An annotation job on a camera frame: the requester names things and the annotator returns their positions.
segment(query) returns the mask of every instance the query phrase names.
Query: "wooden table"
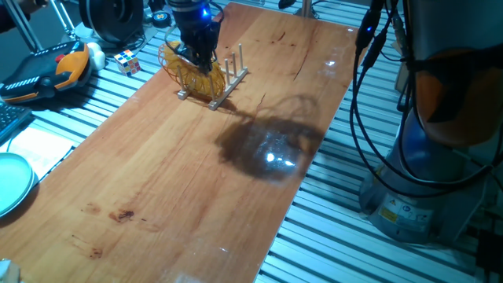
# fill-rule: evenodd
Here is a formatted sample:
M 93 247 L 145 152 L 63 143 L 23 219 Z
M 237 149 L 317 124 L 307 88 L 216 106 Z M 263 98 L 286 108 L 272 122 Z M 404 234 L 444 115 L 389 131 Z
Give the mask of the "wooden table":
M 252 282 L 351 81 L 356 29 L 229 4 L 212 112 L 161 70 L 0 222 L 27 283 Z

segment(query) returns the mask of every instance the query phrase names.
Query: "metal slat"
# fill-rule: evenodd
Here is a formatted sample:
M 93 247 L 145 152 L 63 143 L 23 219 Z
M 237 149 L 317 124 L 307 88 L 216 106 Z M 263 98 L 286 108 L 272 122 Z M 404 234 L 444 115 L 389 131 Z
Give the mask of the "metal slat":
M 76 89 L 75 92 L 85 96 L 96 99 L 97 101 L 102 101 L 105 104 L 111 105 L 113 107 L 120 107 L 124 102 L 126 102 L 126 98 L 116 95 L 114 93 L 99 90 L 94 87 L 80 88 Z
M 318 254 L 300 247 L 297 244 L 286 241 L 277 237 L 270 248 L 271 252 L 289 259 L 296 263 L 302 261 L 304 266 L 311 272 L 318 274 L 319 277 L 330 281 L 345 281 L 345 282 L 379 282 L 344 266 L 341 263 L 336 263 L 330 259 L 326 259 Z
M 291 275 L 290 273 L 287 273 L 275 266 L 272 266 L 270 265 L 269 263 L 264 263 L 262 265 L 262 271 L 267 273 L 267 274 L 271 274 L 273 275 L 274 277 L 284 281 L 284 282 L 288 282 L 288 283 L 307 283 L 306 281 L 298 278 L 298 277 L 295 277 L 293 275 Z
M 299 192 L 297 197 L 294 199 L 294 203 L 301 204 L 303 206 L 309 207 L 314 211 L 317 211 L 323 215 L 333 217 L 338 215 L 337 219 L 347 223 L 347 226 L 354 226 L 364 233 L 373 234 L 375 238 L 385 239 L 386 241 L 391 241 L 395 243 L 395 246 L 404 248 L 405 250 L 410 250 L 411 252 L 421 254 L 422 256 L 427 256 L 434 259 L 437 262 L 451 266 L 457 270 L 461 270 L 465 273 L 470 273 L 475 271 L 475 257 L 472 255 L 467 255 L 463 252 L 455 250 L 445 250 L 441 249 L 438 244 L 430 244 L 429 246 L 421 246 L 414 244 L 403 244 L 398 243 L 388 236 L 383 235 L 376 227 L 372 225 L 366 219 L 361 219 L 360 215 L 354 211 L 349 211 L 346 208 L 341 208 L 337 205 L 331 204 L 326 200 L 321 200 L 316 196 L 309 193 Z
M 70 141 L 73 141 L 74 144 L 73 146 L 79 146 L 82 142 L 84 142 L 84 138 L 82 138 L 79 135 L 70 133 L 67 130 L 64 130 L 58 126 L 54 126 L 53 124 L 47 123 L 41 119 L 36 119 L 30 124 L 30 127 L 34 127 L 39 130 L 44 130 L 45 132 L 48 132 L 50 134 L 54 134 L 56 136 L 66 138 Z
M 94 72 L 93 75 L 95 75 L 101 79 L 107 79 L 109 81 L 113 81 L 114 83 L 120 84 L 122 86 L 128 86 L 134 90 L 139 89 L 141 86 L 143 86 L 143 83 L 144 83 L 144 82 L 139 81 L 137 79 L 128 78 L 126 75 L 123 75 L 120 73 L 110 72 L 107 69 L 103 69 L 98 72 Z
M 107 90 L 109 92 L 114 93 L 117 96 L 124 97 L 124 98 L 129 98 L 133 96 L 135 90 L 125 87 L 125 86 L 120 86 L 116 83 L 109 82 L 106 79 L 100 79 L 95 76 L 91 76 L 89 79 L 89 82 L 87 82 L 88 86 L 94 86 L 98 89 L 102 90 Z
M 389 263 L 376 262 L 375 259 L 372 259 L 363 253 L 355 253 L 353 255 L 349 255 L 346 252 L 351 251 L 343 244 L 338 244 L 335 241 L 330 241 L 310 232 L 309 230 L 299 230 L 297 226 L 289 222 L 285 222 L 284 225 L 281 226 L 278 231 L 278 235 L 285 241 L 294 241 L 304 247 L 309 247 L 323 257 L 341 262 L 349 266 L 353 270 L 358 270 L 360 273 L 368 274 L 369 277 L 377 280 L 378 282 L 405 283 L 424 280 L 423 278 L 420 278 L 415 274 L 400 270 L 396 266 L 392 266 Z M 341 252 L 337 250 L 337 248 L 340 248 L 345 252 Z
M 358 248 L 360 251 L 376 257 L 381 260 L 392 262 L 401 268 L 416 271 L 418 276 L 434 281 L 439 279 L 446 282 L 469 283 L 473 281 L 472 276 L 464 274 L 448 266 L 443 266 L 435 261 L 418 256 L 393 244 L 380 241 L 375 237 L 360 233 L 353 227 L 329 221 L 321 216 L 305 211 L 296 206 L 291 206 L 286 215 L 287 219 L 294 220 L 304 226 L 310 227 L 328 234 L 338 241 L 345 242 L 351 247 Z
M 63 116 L 50 110 L 32 111 L 31 113 L 40 120 L 59 126 L 64 130 L 77 134 L 81 138 L 87 138 L 95 129 L 94 127 L 80 123 L 77 120 L 68 118 L 67 116 Z

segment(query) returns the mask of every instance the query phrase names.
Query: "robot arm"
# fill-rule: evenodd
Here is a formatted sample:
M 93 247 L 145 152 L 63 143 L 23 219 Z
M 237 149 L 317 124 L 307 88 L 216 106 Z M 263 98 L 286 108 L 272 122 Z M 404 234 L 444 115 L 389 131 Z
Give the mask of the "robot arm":
M 167 4 L 173 11 L 183 43 L 175 52 L 196 65 L 200 72 L 209 73 L 222 22 L 211 20 L 210 1 L 168 0 Z

